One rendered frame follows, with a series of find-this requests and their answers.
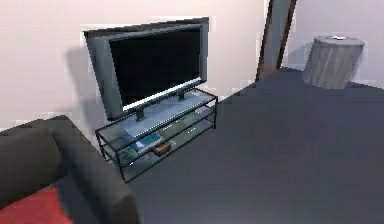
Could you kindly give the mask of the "black glass television stand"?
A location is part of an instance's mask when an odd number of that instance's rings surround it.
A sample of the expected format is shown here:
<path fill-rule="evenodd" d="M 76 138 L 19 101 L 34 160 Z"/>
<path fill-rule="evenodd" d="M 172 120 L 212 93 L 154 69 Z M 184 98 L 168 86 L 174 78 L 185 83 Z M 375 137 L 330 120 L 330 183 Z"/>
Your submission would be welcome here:
<path fill-rule="evenodd" d="M 217 96 L 197 88 L 169 95 L 146 107 L 141 121 L 130 114 L 97 129 L 102 155 L 129 183 L 205 131 L 214 129 L 217 103 Z M 141 154 L 130 147 L 152 133 L 159 134 L 162 141 Z M 166 142 L 171 144 L 171 150 L 156 156 L 152 150 Z"/>

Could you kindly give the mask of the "brown box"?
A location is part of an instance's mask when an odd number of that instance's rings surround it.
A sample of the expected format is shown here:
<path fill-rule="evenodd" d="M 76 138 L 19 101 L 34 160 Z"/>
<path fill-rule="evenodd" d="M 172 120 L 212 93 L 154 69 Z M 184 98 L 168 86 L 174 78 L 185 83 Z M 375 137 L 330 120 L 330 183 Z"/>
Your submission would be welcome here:
<path fill-rule="evenodd" d="M 164 154 L 168 153 L 169 151 L 171 150 L 171 144 L 169 142 L 166 142 L 162 145 L 159 145 L 157 146 L 156 148 L 154 148 L 152 150 L 152 152 L 158 156 L 158 157 L 161 157 L 163 156 Z"/>

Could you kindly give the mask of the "grey flat television set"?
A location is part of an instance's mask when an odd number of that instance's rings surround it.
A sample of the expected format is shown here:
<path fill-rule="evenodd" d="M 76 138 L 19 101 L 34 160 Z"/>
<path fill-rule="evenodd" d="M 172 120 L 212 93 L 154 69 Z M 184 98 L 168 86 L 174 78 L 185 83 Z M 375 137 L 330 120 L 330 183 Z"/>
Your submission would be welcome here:
<path fill-rule="evenodd" d="M 109 121 L 207 81 L 207 17 L 83 33 Z"/>

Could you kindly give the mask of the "dark grey sofa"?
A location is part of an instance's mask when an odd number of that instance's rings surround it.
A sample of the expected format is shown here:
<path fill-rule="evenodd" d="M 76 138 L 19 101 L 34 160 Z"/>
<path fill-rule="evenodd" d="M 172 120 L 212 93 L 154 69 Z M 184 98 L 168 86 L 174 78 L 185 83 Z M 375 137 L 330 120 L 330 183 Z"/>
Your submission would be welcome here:
<path fill-rule="evenodd" d="M 0 210 L 52 188 L 74 224 L 141 224 L 132 190 L 67 116 L 0 131 Z"/>

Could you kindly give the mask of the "grey wooden side table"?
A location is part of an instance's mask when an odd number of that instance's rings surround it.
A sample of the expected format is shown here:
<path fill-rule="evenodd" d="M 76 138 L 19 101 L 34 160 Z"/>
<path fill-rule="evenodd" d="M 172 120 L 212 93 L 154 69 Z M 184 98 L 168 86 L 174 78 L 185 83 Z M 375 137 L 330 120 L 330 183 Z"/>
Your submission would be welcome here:
<path fill-rule="evenodd" d="M 331 37 L 314 38 L 303 81 L 324 89 L 344 89 L 355 72 L 365 43 L 352 37 L 346 40 Z"/>

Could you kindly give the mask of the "red cushion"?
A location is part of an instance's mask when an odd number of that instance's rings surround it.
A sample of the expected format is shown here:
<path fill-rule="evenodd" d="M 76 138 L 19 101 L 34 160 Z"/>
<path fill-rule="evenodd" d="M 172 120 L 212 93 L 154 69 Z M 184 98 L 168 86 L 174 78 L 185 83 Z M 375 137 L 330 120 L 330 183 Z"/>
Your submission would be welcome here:
<path fill-rule="evenodd" d="M 0 224 L 74 224 L 59 203 L 58 189 L 37 192 L 0 210 Z"/>

